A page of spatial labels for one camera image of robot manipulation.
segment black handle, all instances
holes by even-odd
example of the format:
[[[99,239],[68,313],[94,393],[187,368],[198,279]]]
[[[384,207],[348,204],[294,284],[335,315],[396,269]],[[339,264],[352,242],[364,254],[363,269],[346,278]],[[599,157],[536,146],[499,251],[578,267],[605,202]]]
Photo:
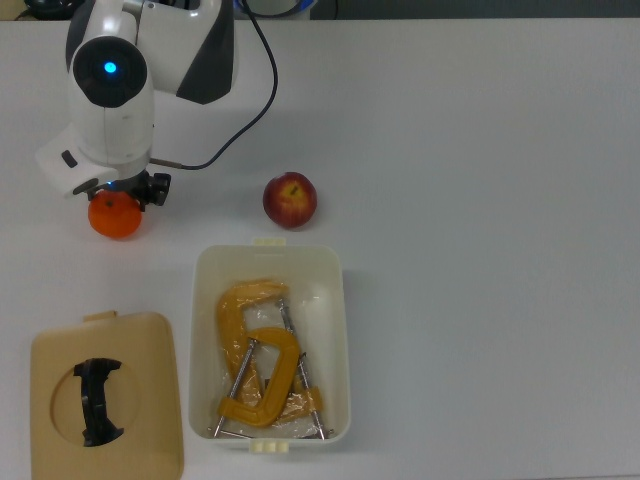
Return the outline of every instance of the black handle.
[[[97,447],[112,442],[124,433],[124,428],[116,426],[107,417],[107,402],[104,382],[112,370],[118,370],[121,363],[109,358],[91,358],[79,363],[73,369],[75,377],[81,377],[80,395],[82,413],[87,429],[84,435],[85,447]]]

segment white plastic container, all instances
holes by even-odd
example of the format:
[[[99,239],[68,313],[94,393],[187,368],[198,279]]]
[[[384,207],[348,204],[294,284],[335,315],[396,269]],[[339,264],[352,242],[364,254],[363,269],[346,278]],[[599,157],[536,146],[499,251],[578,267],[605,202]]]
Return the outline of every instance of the white plastic container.
[[[290,288],[289,307],[307,356],[313,385],[322,393],[326,440],[278,438],[268,429],[252,439],[211,438],[220,400],[231,379],[218,339],[216,305],[238,282],[269,278]],[[342,270],[337,255],[322,246],[213,246],[199,257],[194,279],[189,423],[215,444],[253,452],[286,452],[340,440],[349,429],[351,399]]]
[[[315,6],[317,0],[302,0],[299,10],[291,15],[279,17],[279,15],[290,11],[298,5],[298,0],[251,0],[249,7],[258,15],[275,15],[280,20],[310,20],[311,9]],[[242,0],[234,0],[234,12],[237,20],[247,20],[249,17],[242,8]]]

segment container lid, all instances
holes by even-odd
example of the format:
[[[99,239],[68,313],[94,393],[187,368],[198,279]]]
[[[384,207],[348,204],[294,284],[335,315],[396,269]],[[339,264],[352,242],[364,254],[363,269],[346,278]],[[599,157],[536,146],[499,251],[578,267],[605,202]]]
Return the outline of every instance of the container lid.
[[[36,337],[31,457],[34,480],[180,478],[180,400],[164,317],[106,312]]]

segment black cable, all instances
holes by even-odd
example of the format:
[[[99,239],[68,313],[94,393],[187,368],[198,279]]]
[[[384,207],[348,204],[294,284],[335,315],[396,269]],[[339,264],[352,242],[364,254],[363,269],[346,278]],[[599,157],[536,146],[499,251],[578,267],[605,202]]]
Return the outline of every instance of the black cable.
[[[218,152],[208,162],[202,163],[200,165],[182,165],[182,164],[176,163],[175,164],[176,168],[181,168],[182,170],[202,170],[203,168],[207,168],[209,165],[215,162],[220,157],[220,155],[222,155],[225,152],[225,150],[229,148],[231,144],[235,142],[244,132],[246,132],[251,127],[253,127],[256,123],[258,123],[258,121],[264,116],[264,114],[267,113],[267,110],[269,110],[269,107],[271,107],[273,100],[276,98],[276,92],[278,91],[278,67],[276,66],[276,60],[275,58],[273,58],[273,52],[271,51],[269,42],[267,42],[267,39],[265,38],[264,33],[262,33],[262,29],[258,25],[258,21],[256,20],[255,15],[249,8],[249,5],[247,5],[247,0],[242,0],[242,3],[244,4],[244,8],[246,9],[247,15],[249,16],[251,23],[253,23],[253,27],[256,29],[256,32],[258,33],[260,40],[262,40],[262,45],[264,45],[264,49],[267,51],[267,55],[269,56],[269,62],[271,63],[271,69],[273,70],[273,88],[271,89],[271,96],[269,97],[269,100],[267,101],[266,105],[262,108],[260,113],[258,113],[258,115],[256,115],[253,120],[247,123],[233,137],[231,137],[227,141],[227,143],[225,143],[222,146],[222,148],[220,148],[220,150],[218,150]],[[156,161],[153,161],[152,163],[158,164],[157,162],[163,162],[163,161],[156,160]],[[165,161],[163,165],[171,166],[169,165],[169,163],[173,163],[173,162]]]
[[[24,12],[21,12],[20,15],[18,15],[16,18],[14,18],[13,21],[15,22],[17,20],[20,20],[21,18],[31,17],[31,16],[32,16],[31,10],[29,10],[27,8]]]

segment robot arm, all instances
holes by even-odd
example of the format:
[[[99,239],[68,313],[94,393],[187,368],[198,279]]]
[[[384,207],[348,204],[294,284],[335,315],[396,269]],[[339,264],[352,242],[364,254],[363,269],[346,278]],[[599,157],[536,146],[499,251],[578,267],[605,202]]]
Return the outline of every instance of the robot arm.
[[[180,10],[142,0],[87,1],[67,37],[71,123],[36,153],[65,196],[109,188],[141,206],[162,205],[170,177],[146,166],[154,90],[206,104],[226,95],[234,71],[232,0]]]

